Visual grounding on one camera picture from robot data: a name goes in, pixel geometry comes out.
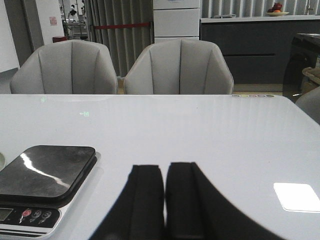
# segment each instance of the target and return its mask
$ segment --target dark gray cabinet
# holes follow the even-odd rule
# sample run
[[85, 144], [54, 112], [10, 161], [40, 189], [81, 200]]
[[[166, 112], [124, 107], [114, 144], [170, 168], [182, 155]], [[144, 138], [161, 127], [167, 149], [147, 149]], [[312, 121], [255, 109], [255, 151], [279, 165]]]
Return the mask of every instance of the dark gray cabinet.
[[200, 39], [220, 47], [235, 84], [282, 84], [297, 33], [320, 33], [320, 20], [202, 23]]

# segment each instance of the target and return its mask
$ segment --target fruit bowl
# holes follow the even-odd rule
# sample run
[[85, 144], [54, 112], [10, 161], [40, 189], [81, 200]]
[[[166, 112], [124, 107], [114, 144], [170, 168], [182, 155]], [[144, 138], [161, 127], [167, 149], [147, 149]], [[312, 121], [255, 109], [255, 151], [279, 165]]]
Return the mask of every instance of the fruit bowl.
[[278, 16], [284, 16], [287, 15], [288, 11], [280, 11], [280, 12], [266, 12], [266, 14], [270, 17], [278, 17]]

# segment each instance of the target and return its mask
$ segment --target white table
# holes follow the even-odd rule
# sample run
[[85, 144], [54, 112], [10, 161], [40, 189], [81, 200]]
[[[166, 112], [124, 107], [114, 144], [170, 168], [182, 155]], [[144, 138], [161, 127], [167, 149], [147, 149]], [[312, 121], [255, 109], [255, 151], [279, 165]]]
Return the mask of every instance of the white table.
[[247, 216], [288, 240], [320, 236], [320, 213], [285, 211], [274, 183], [320, 196], [320, 126], [281, 96], [0, 95], [7, 163], [35, 145], [91, 146], [99, 162], [54, 240], [86, 240], [133, 164], [196, 162]]

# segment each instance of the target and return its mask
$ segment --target kitchen scale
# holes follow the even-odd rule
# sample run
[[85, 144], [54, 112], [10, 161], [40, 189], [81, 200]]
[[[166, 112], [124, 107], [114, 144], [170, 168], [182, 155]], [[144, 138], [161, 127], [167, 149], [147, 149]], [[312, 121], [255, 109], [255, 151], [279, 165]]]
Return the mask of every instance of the kitchen scale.
[[88, 146], [38, 145], [0, 171], [0, 239], [46, 239], [97, 162]]

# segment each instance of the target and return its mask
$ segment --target gray chair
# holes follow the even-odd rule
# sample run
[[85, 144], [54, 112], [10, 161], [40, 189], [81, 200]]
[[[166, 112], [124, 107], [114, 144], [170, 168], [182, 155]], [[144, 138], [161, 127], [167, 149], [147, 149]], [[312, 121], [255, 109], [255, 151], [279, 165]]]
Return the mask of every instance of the gray chair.
[[320, 125], [320, 86], [302, 95], [295, 104]]
[[124, 78], [131, 95], [231, 94], [233, 87], [219, 47], [185, 38], [147, 46]]
[[108, 48], [68, 40], [38, 48], [10, 82], [13, 94], [117, 94]]

